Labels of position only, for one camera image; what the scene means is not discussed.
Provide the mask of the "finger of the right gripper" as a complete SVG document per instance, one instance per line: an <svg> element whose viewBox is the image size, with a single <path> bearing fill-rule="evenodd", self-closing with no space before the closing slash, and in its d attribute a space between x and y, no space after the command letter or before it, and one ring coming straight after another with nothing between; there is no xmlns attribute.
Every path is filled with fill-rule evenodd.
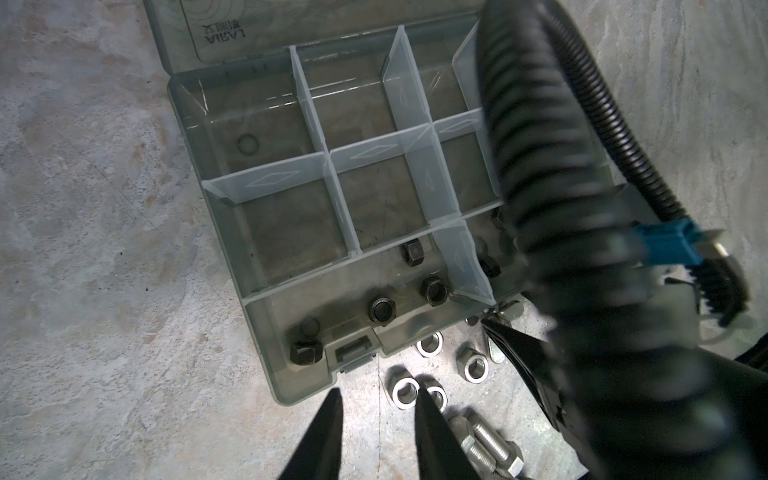
<svg viewBox="0 0 768 480"><path fill-rule="evenodd" d="M562 399L552 378L546 343L497 320L481 321L486 334L515 367L552 427L562 430Z"/></svg>

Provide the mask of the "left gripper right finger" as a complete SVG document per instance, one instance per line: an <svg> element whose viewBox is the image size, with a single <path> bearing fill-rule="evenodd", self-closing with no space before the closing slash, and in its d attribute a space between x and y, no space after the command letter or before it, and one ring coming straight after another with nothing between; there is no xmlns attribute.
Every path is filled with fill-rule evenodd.
<svg viewBox="0 0 768 480"><path fill-rule="evenodd" d="M421 480L479 479L431 395L420 387L414 412Z"/></svg>

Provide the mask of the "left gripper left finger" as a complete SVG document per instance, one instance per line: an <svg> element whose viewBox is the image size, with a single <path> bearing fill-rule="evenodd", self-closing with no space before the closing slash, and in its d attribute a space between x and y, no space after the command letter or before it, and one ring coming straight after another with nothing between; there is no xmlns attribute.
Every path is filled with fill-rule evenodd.
<svg viewBox="0 0 768 480"><path fill-rule="evenodd" d="M280 480L336 480L342 463L343 399L332 388L310 423Z"/></svg>

